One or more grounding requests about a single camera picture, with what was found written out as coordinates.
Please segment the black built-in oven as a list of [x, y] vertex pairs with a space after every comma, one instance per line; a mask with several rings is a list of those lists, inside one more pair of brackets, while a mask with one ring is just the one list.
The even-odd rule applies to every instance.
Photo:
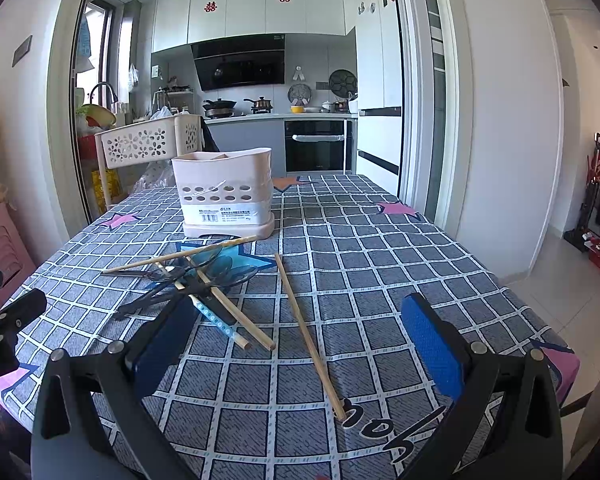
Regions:
[[343, 172], [351, 169], [352, 127], [348, 120], [285, 122], [288, 172]]

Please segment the checked grey tablecloth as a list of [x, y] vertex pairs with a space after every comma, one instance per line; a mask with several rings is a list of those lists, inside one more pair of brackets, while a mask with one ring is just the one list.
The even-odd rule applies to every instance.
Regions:
[[10, 297], [32, 478], [562, 478], [578, 358], [442, 229], [362, 176], [276, 191], [253, 242], [183, 209], [130, 196]]

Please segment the blue-tipped wooden chopstick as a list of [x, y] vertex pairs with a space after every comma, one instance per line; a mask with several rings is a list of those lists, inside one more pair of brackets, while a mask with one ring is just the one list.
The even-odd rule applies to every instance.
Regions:
[[185, 297], [188, 297], [192, 302], [193, 306], [216, 328], [218, 328], [223, 334], [234, 341], [238, 347], [248, 350], [251, 347], [250, 341], [234, 330], [232, 326], [227, 325], [222, 321], [213, 311], [211, 311], [199, 298], [193, 294], [186, 294], [185, 286], [180, 281], [175, 281], [175, 288]]

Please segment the black wok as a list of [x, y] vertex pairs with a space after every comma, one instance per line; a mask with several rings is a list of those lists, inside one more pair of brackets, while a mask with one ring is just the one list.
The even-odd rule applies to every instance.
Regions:
[[227, 118], [234, 115], [236, 102], [230, 100], [204, 100], [202, 108], [208, 118]]

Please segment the black range hood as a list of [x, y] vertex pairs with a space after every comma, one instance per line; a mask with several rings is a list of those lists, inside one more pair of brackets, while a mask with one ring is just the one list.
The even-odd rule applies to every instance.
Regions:
[[223, 37], [190, 47], [204, 91], [285, 82], [285, 34]]

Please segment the white refrigerator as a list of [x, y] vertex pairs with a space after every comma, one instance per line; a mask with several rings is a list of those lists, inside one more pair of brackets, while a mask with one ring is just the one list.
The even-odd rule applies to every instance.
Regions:
[[396, 0], [343, 0], [356, 45], [358, 156], [356, 171], [392, 195], [402, 159], [402, 48]]

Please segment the plain wooden chopstick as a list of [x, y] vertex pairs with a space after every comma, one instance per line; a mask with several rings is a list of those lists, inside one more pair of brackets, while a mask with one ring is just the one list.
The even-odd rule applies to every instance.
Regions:
[[302, 316], [298, 300], [296, 298], [296, 295], [294, 294], [294, 290], [291, 287], [287, 272], [283, 264], [283, 258], [281, 255], [279, 255], [278, 252], [276, 252], [274, 258], [276, 261], [276, 266], [280, 278], [282, 279], [283, 288], [285, 289], [287, 295], [290, 310], [292, 312], [292, 315], [294, 316], [294, 319], [297, 321], [300, 334], [302, 336], [304, 344], [306, 345], [306, 350], [309, 351], [310, 358], [316, 369], [318, 378], [320, 378], [323, 389], [327, 394], [329, 403], [332, 406], [332, 410], [334, 411], [336, 419], [338, 420], [338, 422], [344, 422], [346, 420], [346, 412], [344, 411], [342, 402], [340, 401], [339, 396], [336, 393], [336, 389], [332, 384], [332, 381], [330, 380], [328, 370], [321, 359], [320, 352], [317, 351], [316, 345], [313, 342], [308, 326], [306, 325], [306, 321]]

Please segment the pink box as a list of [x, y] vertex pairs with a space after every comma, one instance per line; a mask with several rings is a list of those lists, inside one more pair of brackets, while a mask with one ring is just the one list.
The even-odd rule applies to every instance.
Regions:
[[10, 218], [7, 206], [0, 203], [0, 271], [3, 274], [0, 310], [34, 270], [33, 261]]

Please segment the dark translucent plastic spoon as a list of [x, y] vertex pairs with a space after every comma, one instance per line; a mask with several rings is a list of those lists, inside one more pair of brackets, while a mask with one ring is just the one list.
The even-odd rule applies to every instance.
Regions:
[[234, 316], [222, 306], [215, 296], [213, 296], [211, 286], [216, 286], [221, 292], [226, 294], [230, 289], [248, 282], [250, 278], [253, 278], [257, 273], [258, 269], [255, 266], [238, 266], [238, 268], [231, 268], [218, 275], [211, 275], [206, 272], [206, 275], [211, 281], [210, 285], [205, 285], [201, 281], [201, 278], [195, 278], [193, 274], [187, 273], [184, 276], [185, 291], [198, 298], [224, 323], [227, 325], [234, 325], [236, 323]]
[[139, 266], [138, 268], [131, 270], [102, 275], [128, 276], [129, 278], [146, 278], [146, 276], [151, 275], [161, 276], [163, 272], [206, 266], [207, 264], [212, 263], [215, 258], [218, 258], [221, 252], [221, 249], [208, 250], [208, 252], [202, 252], [201, 254], [189, 257], [172, 259], [162, 263], [150, 264], [149, 266]]
[[155, 271], [151, 278], [158, 280], [148, 292], [117, 308], [116, 321], [153, 304], [161, 304], [183, 294], [208, 295], [211, 286], [232, 287], [244, 278], [244, 269], [234, 266], [233, 259], [221, 255], [221, 249], [207, 250], [185, 258], [171, 270]]

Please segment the white utensil caddy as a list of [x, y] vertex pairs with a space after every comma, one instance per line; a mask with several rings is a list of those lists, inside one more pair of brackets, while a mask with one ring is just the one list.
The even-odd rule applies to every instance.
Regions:
[[187, 237], [254, 236], [274, 231], [272, 150], [196, 152], [172, 159]]

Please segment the beige perforated storage cart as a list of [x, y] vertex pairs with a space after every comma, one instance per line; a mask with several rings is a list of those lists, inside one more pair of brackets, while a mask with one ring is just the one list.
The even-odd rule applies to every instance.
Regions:
[[107, 171], [170, 160], [204, 148], [201, 117], [176, 114], [94, 134], [106, 209], [112, 207]]

